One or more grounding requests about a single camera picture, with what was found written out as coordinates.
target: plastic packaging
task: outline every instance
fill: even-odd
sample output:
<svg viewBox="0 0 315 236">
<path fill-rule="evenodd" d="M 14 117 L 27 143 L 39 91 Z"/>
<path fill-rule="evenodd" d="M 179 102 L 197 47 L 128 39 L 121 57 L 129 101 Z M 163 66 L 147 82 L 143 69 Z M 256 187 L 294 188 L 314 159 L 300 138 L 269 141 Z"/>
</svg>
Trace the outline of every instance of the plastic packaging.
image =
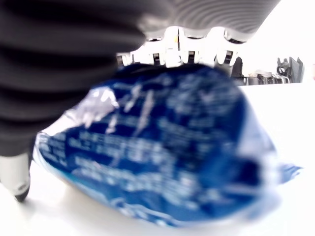
<svg viewBox="0 0 315 236">
<path fill-rule="evenodd" d="M 284 181 L 245 96 L 197 64 L 122 69 L 38 134 L 34 158 L 103 204 L 161 226 L 256 219 L 276 207 Z"/>
</svg>

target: white floor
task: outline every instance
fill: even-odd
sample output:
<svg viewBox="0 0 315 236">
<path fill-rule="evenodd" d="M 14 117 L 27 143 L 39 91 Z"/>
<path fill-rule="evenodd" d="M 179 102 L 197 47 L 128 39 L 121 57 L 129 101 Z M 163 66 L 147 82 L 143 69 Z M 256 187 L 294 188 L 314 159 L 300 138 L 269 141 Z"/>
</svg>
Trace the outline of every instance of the white floor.
<svg viewBox="0 0 315 236">
<path fill-rule="evenodd" d="M 314 236 L 315 84 L 242 88 L 273 138 L 283 160 L 304 167 L 280 187 L 283 204 L 260 222 L 247 225 L 163 229 L 126 218 L 40 169 L 31 168 L 24 204 L 0 187 L 2 236 Z"/>
</svg>

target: black object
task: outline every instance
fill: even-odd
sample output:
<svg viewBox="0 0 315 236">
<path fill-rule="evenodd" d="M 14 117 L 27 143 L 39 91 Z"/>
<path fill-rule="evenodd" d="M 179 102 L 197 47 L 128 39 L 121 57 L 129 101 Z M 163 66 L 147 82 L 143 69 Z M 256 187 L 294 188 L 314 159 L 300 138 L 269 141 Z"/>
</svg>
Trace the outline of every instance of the black object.
<svg viewBox="0 0 315 236">
<path fill-rule="evenodd" d="M 293 83 L 302 82 L 304 67 L 300 58 L 294 60 L 292 57 L 289 58 L 289 65 L 291 68 L 291 79 Z"/>
<path fill-rule="evenodd" d="M 247 1 L 0 1 L 0 156 L 26 152 L 38 131 L 115 73 L 116 53 L 143 45 L 142 32 L 220 25 L 252 34 L 279 2 Z"/>
</svg>

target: white plastic part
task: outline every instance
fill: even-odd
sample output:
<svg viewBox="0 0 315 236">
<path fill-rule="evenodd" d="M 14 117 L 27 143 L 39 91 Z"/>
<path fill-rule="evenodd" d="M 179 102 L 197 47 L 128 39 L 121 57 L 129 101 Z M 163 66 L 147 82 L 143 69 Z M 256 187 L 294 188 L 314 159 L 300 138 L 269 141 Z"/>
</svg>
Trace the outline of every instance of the white plastic part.
<svg viewBox="0 0 315 236">
<path fill-rule="evenodd" d="M 118 56 L 122 56 L 124 66 L 130 65 L 132 63 L 131 53 L 118 53 Z"/>
<path fill-rule="evenodd" d="M 14 196 L 25 193 L 30 186 L 28 155 L 0 156 L 0 181 Z"/>
<path fill-rule="evenodd" d="M 154 55 L 159 56 L 159 64 L 165 65 L 165 55 L 166 55 L 166 44 L 165 38 L 155 38 L 157 41 L 147 41 L 144 44 L 144 49 L 146 50 L 145 54 L 147 55 L 144 57 L 144 61 L 142 63 L 154 64 Z"/>
<path fill-rule="evenodd" d="M 194 63 L 199 63 L 205 50 L 205 38 L 209 31 L 193 31 L 179 28 L 180 55 L 183 63 L 188 63 L 189 53 L 194 52 Z"/>
<path fill-rule="evenodd" d="M 218 51 L 217 51 L 217 60 L 219 64 L 224 64 L 224 60 L 227 56 L 227 54 L 230 52 L 233 52 L 231 61 L 229 63 L 230 66 L 233 66 L 237 57 L 238 57 L 238 52 L 242 50 L 244 43 L 243 44 L 235 44 L 231 43 L 228 40 L 229 39 L 235 39 L 237 41 L 241 42 L 246 42 L 247 39 L 251 37 L 250 34 L 243 34 L 243 33 L 238 33 L 234 30 L 226 30 L 224 32 L 224 35 L 222 35 L 220 39 L 220 43 L 218 45 Z"/>
</svg>

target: blue plastic bag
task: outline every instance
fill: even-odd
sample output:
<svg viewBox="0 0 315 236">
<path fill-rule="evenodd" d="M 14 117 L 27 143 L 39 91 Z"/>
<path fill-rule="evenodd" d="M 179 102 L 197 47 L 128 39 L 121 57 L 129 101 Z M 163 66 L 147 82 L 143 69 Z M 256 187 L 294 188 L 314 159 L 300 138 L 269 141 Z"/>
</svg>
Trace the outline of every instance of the blue plastic bag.
<svg viewBox="0 0 315 236">
<path fill-rule="evenodd" d="M 255 219 L 283 181 L 244 95 L 203 65 L 122 69 L 39 133 L 35 151 L 94 199 L 158 225 Z"/>
</svg>

